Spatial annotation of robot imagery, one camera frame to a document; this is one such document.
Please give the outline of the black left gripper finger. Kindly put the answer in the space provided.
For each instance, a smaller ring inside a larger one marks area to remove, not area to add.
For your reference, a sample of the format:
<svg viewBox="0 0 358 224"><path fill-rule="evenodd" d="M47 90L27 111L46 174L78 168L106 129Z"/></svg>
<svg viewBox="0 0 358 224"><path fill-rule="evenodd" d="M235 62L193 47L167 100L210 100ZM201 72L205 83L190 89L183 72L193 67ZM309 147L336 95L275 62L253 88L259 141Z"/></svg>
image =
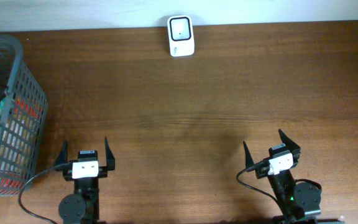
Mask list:
<svg viewBox="0 0 358 224"><path fill-rule="evenodd" d="M62 149L59 152L59 155L57 156L57 158L55 159L55 163L54 163L55 170L64 170L67 167L67 165L68 165L67 148L68 148L67 140L64 140Z"/></svg>
<svg viewBox="0 0 358 224"><path fill-rule="evenodd" d="M106 168L107 170L114 170L116 166L115 157L109 147L107 137L104 138L104 144L106 153Z"/></svg>

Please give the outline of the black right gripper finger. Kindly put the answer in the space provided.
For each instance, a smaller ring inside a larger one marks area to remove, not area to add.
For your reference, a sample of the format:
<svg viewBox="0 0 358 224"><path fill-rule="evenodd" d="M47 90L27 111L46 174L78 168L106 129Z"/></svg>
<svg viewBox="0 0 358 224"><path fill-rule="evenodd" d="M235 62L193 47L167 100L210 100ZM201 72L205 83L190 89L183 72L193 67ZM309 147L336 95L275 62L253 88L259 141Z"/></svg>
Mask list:
<svg viewBox="0 0 358 224"><path fill-rule="evenodd" d="M246 170L252 170L252 168L254 166L254 161L252 159L249 148L247 147L247 144L245 141L243 142L243 146L244 146L244 153L245 153Z"/></svg>
<svg viewBox="0 0 358 224"><path fill-rule="evenodd" d="M300 152L301 147L291 140L281 129L278 130L278 133L282 143L284 143L291 152Z"/></svg>

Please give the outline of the red spaghetti packet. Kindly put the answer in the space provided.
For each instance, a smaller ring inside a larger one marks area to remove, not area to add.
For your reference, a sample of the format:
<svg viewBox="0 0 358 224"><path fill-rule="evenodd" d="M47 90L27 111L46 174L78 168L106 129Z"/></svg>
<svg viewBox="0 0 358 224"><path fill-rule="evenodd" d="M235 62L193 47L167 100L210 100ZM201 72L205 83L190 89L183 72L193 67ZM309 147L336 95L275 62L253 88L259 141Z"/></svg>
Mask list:
<svg viewBox="0 0 358 224"><path fill-rule="evenodd" d="M5 121L0 115L0 195L16 195L35 173L40 115L20 98L13 99Z"/></svg>

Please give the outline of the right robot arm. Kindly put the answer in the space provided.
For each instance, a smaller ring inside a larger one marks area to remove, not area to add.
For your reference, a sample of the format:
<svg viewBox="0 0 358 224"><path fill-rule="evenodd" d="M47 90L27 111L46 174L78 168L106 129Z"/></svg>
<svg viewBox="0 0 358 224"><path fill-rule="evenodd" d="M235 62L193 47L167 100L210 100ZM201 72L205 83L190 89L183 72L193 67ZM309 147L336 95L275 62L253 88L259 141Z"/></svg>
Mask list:
<svg viewBox="0 0 358 224"><path fill-rule="evenodd" d="M321 214L322 186L312 180L293 178L290 170L298 164L301 147L281 129L278 133L282 143L269 148L269 156L257 163L253 161L247 144L243 144L246 167L237 173L236 180L244 187L273 199L282 212L281 216L273 218L275 223L316 223L316 216ZM252 171L258 179L268 178L273 195L239 179L243 173Z"/></svg>

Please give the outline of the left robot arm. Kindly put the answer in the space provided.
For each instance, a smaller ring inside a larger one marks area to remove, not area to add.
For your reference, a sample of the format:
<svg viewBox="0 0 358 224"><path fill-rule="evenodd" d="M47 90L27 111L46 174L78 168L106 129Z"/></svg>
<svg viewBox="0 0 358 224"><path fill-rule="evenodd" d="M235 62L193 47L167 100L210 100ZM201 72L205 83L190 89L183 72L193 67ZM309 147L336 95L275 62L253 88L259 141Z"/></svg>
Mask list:
<svg viewBox="0 0 358 224"><path fill-rule="evenodd" d="M105 223L99 217L99 179L106 178L115 169L114 155L108 140L104 140L106 165L100 166L98 152L80 151L76 160L68 160L68 143L63 142L62 150L55 160L55 170L63 178L74 183L72 194L65 196L58 212L64 223Z"/></svg>

